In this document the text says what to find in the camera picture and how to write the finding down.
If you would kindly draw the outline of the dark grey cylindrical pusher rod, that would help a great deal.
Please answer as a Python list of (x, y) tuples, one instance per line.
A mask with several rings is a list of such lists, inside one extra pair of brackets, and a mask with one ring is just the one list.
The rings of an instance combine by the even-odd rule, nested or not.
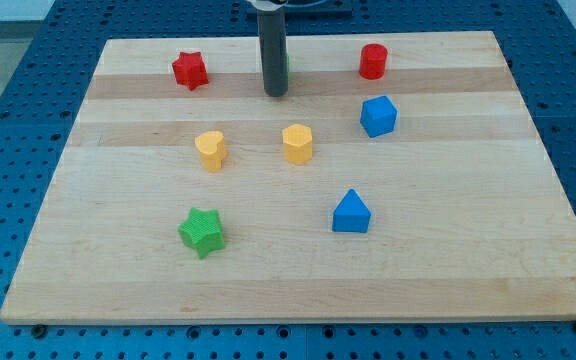
[(260, 12), (257, 25), (264, 91), (271, 97), (284, 96), (288, 91), (284, 11)]

